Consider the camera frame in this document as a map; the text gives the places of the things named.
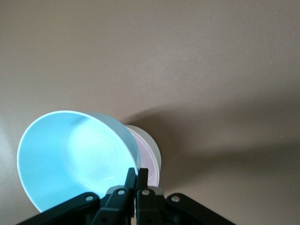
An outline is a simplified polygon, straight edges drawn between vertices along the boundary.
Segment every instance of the plastic container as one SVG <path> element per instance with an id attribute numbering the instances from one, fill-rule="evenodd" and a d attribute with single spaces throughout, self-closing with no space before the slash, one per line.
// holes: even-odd
<path id="1" fill-rule="evenodd" d="M 17 153 L 27 196 L 40 212 L 84 192 L 102 198 L 110 187 L 124 185 L 128 168 L 137 173 L 141 166 L 149 167 L 148 185 L 157 186 L 159 150 L 141 131 L 101 113 L 41 116 L 25 130 Z"/>

